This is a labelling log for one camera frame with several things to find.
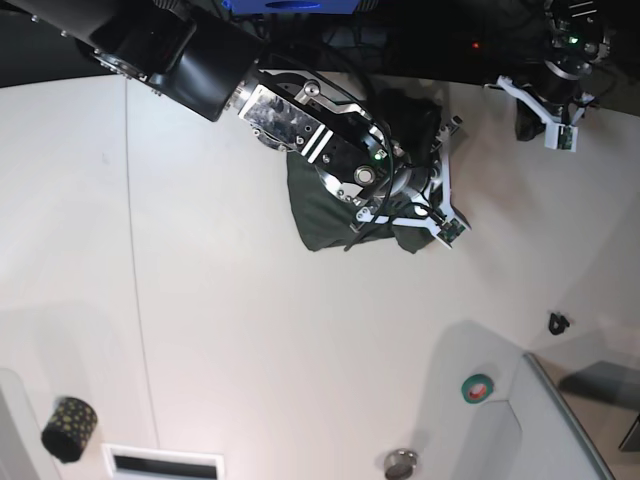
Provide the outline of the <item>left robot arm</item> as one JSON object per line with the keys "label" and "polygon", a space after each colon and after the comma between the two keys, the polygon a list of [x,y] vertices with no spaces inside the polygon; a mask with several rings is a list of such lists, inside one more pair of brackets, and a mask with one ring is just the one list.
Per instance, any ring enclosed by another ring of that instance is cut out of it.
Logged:
{"label": "left robot arm", "polygon": [[547,1],[548,35],[541,65],[514,80],[515,135],[521,142],[544,137],[553,150],[577,149],[578,122],[598,96],[583,89],[610,52],[610,36],[596,1]]}

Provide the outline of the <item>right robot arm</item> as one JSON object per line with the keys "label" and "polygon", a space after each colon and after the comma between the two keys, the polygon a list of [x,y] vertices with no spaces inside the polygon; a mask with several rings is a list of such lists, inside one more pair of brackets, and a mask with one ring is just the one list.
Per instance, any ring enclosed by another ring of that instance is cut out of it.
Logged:
{"label": "right robot arm", "polygon": [[234,108],[258,139],[298,154],[325,189],[366,222],[408,224],[435,206],[431,163],[439,114],[411,144],[393,138],[370,104],[303,69],[258,67],[262,43],[186,1],[21,1],[18,8],[74,38],[104,68],[216,121]]}

